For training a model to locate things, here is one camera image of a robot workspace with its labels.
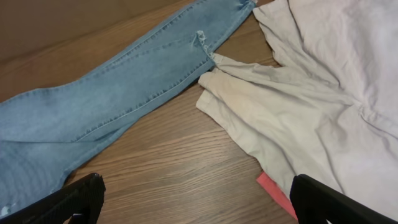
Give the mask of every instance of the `jeans leg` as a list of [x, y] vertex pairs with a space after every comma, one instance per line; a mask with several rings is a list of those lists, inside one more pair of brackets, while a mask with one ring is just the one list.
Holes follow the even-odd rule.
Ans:
[[81, 79], [1, 103], [0, 210], [9, 215], [58, 190], [71, 171], [208, 71], [211, 53], [254, 6], [194, 2]]

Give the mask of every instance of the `white cloth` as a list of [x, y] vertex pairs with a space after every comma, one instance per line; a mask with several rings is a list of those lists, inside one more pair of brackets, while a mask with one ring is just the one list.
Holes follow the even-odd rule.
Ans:
[[398, 1], [276, 0], [254, 15], [283, 67], [215, 55], [197, 107], [287, 196], [307, 174], [398, 220]]

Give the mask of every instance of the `wrinkled fabric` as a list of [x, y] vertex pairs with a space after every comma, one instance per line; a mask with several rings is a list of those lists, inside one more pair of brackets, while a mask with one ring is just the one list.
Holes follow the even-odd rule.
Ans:
[[254, 6], [194, 2], [81, 79], [1, 103], [1, 214], [58, 190], [71, 171], [213, 67], [212, 52]]
[[197, 107], [286, 196], [307, 174], [398, 220], [398, 2], [276, 0], [253, 11], [282, 67], [216, 55]]

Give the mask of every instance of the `jeans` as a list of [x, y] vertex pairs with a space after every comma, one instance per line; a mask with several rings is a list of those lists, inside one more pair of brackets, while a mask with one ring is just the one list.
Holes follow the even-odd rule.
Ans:
[[0, 217], [60, 189], [71, 171], [214, 66], [250, 0], [179, 10], [79, 80], [0, 104]]

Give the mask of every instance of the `pink cloth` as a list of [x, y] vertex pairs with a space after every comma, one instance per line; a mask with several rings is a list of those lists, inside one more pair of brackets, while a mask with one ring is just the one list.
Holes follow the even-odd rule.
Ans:
[[280, 190], [278, 185], [265, 173], [257, 178], [257, 182], [261, 185], [266, 192], [278, 203], [284, 210], [286, 210], [293, 218], [297, 220], [296, 213], [290, 200], [285, 196], [285, 194]]

